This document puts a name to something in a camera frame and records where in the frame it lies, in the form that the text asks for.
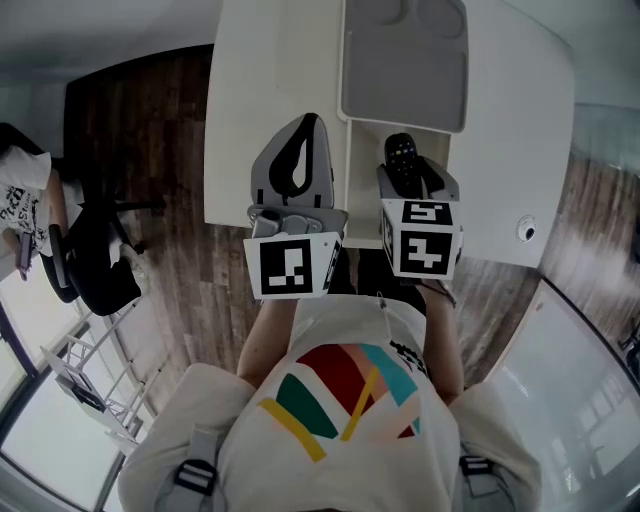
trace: black and white marker cube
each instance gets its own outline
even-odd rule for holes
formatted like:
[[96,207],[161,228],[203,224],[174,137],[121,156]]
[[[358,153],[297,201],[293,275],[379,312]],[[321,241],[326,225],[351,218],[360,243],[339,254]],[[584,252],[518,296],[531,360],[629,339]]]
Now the black and white marker cube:
[[382,199],[383,246],[394,275],[452,279],[460,244],[459,203]]
[[342,239],[338,233],[279,234],[244,241],[256,299],[301,299],[327,294]]

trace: colorful graphic print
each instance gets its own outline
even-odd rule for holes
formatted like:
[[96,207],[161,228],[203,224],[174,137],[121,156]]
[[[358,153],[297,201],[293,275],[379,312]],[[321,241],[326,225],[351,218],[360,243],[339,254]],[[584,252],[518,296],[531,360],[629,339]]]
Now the colorful graphic print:
[[[415,368],[425,373],[424,363],[403,345],[392,342],[390,346],[398,353],[398,361],[377,345],[317,347],[296,361],[295,367],[304,368],[285,375],[276,397],[265,398],[259,405],[296,437],[314,462],[326,457],[317,438],[350,441],[363,416],[382,400],[394,409],[385,415],[388,421],[382,426],[376,423],[375,433],[365,434],[381,442],[413,437],[420,432],[420,402],[408,371]],[[309,370],[313,378],[296,375]],[[315,394],[310,381],[317,382]],[[325,397],[324,404],[318,395]],[[329,401],[337,403],[343,417],[346,413],[346,424],[332,420],[336,411],[328,413]]]

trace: white wall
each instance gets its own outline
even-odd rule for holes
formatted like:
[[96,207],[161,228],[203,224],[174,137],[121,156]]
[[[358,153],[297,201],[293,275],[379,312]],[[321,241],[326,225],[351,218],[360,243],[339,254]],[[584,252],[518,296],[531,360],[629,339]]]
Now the white wall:
[[63,152],[66,83],[0,87],[0,122],[10,123],[44,151]]
[[572,48],[576,102],[640,108],[640,9],[634,0],[505,0]]
[[69,81],[152,53],[213,43],[222,0],[4,0],[0,85]]

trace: window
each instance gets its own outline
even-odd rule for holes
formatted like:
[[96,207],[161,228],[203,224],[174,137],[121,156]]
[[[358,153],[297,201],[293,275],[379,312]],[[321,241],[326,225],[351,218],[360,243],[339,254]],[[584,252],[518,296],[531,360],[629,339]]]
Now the window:
[[2,452],[49,489],[93,510],[119,453],[104,432],[50,373],[18,417]]
[[[124,456],[58,386],[40,351],[62,356],[66,334],[94,344],[85,319],[58,299],[39,258],[26,283],[17,272],[0,282],[0,458],[73,508],[102,511],[109,499],[119,511],[113,483]],[[113,386],[100,353],[84,371],[100,392]],[[117,390],[112,396],[123,401]]]
[[63,303],[51,288],[40,256],[23,282],[13,272],[0,283],[0,300],[16,335],[34,365],[44,360],[40,346],[52,349],[79,320],[74,304]]
[[11,347],[4,340],[0,342],[0,408],[4,407],[25,376],[26,372]]

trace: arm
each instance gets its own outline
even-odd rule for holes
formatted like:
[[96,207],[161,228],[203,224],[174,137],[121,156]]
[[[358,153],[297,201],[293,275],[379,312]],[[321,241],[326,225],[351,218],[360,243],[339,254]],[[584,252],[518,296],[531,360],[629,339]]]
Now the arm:
[[64,201],[64,191],[60,174],[55,169],[51,169],[49,181],[47,181],[46,194],[51,204],[51,224],[60,226],[62,236],[69,233],[69,222],[67,220],[67,207]]
[[297,300],[270,300],[260,309],[238,363],[238,377],[256,389],[287,353],[297,307]]
[[17,233],[13,229],[7,228],[2,232],[2,238],[9,246],[9,248],[13,251],[13,254],[15,255],[16,269],[20,272],[22,280],[26,281],[29,268],[23,268],[20,265],[20,252],[22,250],[22,245],[20,244],[20,239],[18,238]]
[[449,405],[464,391],[455,310],[447,297],[422,286],[418,290],[424,299],[427,315],[424,361],[436,392]]

